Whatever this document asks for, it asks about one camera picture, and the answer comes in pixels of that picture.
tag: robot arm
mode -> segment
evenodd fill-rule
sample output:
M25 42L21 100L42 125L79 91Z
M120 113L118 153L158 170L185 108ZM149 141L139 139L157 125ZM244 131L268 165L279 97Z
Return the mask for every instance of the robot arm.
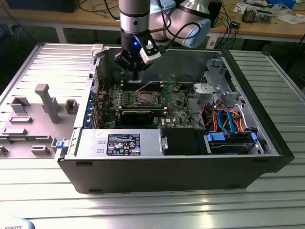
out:
M150 0L119 0L122 49L114 60L126 71L145 70L161 54L149 32Z
M160 0L155 1L160 8ZM165 12L162 7L152 13L151 0L119 0L122 48L115 55L115 62L133 72L133 79L137 80L138 72L160 58L159 48L165 50L165 46L158 47L156 42L162 44L175 39L183 46L197 47L211 25L207 18L208 4L209 0L186 0L179 8ZM162 29L151 34L151 29L158 28Z

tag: blue cable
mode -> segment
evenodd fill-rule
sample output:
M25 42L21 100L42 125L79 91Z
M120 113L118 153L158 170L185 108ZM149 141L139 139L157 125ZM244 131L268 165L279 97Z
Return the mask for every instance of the blue cable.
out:
M221 124L221 120L220 120L220 115L221 115L221 113L224 112L224 111L227 112L227 114L228 114L229 126L230 126L231 131L234 132L234 133L237 132L236 129L235 129L235 126L233 125L233 118L232 118L231 113L230 113L228 110L225 110L225 109L221 109L221 110L218 112L218 115L217 115L217 123L218 123L219 127L220 127L223 131L225 131L226 134L229 133L229 131L227 131L227 129L225 129L225 128L223 127L223 125Z
M229 42L229 39L230 39L230 34L231 34L231 28L230 28L230 25L229 25L229 22L224 19L224 18L221 18L223 21L225 21L227 23L227 26L228 26L228 37L227 37L227 41L225 42L224 44L224 49L226 48L226 46L228 45L228 42Z

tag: gray plastic block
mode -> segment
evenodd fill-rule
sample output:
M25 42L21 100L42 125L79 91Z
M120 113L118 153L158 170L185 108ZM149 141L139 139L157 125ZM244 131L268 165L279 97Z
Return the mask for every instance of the gray plastic block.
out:
M78 105L75 99L68 99L65 107L68 114L77 114Z
M45 155L45 154L50 154L49 149L47 146L32 146L31 149L32 153L35 155Z
M24 106L30 106L30 103L24 96L16 96L11 102L10 106L16 113L16 115L26 115L27 112L24 109Z
M47 84L39 83L35 88L35 93L41 97L43 105L48 112L53 123L59 123L60 118L57 114L57 107L53 105L53 101L48 93L49 86Z
M10 123L31 123L33 119L29 116L17 116L17 117L11 117Z
M53 138L53 141L51 143L51 148L54 152L56 152L56 143L57 143L57 139L56 138Z
M26 135L26 129L4 129L3 135Z
M7 155L8 150L4 146L0 146L0 155Z
M51 135L45 136L45 137L37 137L36 141L38 143L51 143L53 141Z
M53 106L56 108L57 111L59 111L60 106L58 105L58 102L57 102L56 98L55 97L51 97L51 99L52 99ZM42 104L41 106L42 106L44 112L47 113L48 111L44 107L44 104Z
M10 140L7 137L0 137L1 144L11 144Z
M49 114L45 113L41 104L31 104L31 106L25 106L25 110L33 121L31 123L11 123L9 120L11 117L16 117L16 114L12 112L8 121L5 123L4 129L23 129L27 130L27 134L24 138L22 137L12 137L15 140L10 141L8 138L11 135L2 135L0 130L0 145L6 147L9 150L9 153L5 158L53 158L55 156L56 150L51 147L51 143L39 143L35 137L46 137L51 136L56 140L61 141L63 138L70 139L73 132L73 125L75 122L76 114L67 114L65 104L59 104L60 109L58 112L59 117L61 118L60 125L53 124ZM31 152L32 145L43 145L47 146L50 151L50 154L41 154L34 155Z

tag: slotted aluminum surface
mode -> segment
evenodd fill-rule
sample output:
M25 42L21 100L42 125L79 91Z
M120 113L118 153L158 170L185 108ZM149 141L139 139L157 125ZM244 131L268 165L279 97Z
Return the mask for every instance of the slotted aluminum surface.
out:
M250 57L253 54L242 53ZM248 66L246 71L251 71L251 66L273 66L268 57L255 55L262 65L251 65L242 58L239 61L241 68ZM263 82L249 82L258 88L268 87L265 82L271 87L291 88L281 76L275 76L277 81L269 81L268 77L272 76L265 76ZM268 92L261 89L257 93ZM281 104L276 101L262 101L271 116L293 119L293 114L304 109L301 100ZM303 229L305 143L301 136L304 136L304 127L294 125L290 128L289 124L280 121L276 125L296 159L278 173L263 175L247 189L79 194L53 159L0 160L0 209L30 219L37 229Z

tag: power supply label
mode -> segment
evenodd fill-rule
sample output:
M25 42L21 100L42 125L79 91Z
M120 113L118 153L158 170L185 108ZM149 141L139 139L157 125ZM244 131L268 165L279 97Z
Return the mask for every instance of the power supply label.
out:
M140 149L138 134L108 135L107 155L109 156L139 156Z

